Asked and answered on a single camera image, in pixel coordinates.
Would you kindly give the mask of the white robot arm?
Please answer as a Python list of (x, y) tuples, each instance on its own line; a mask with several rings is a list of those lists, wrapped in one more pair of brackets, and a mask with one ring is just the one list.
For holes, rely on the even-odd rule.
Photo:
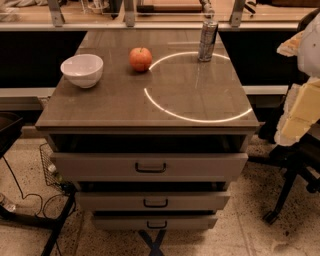
[(301, 32), (297, 48), (298, 70), (309, 80), (289, 89), (274, 140), (281, 146), (298, 142), (320, 119), (320, 14)]

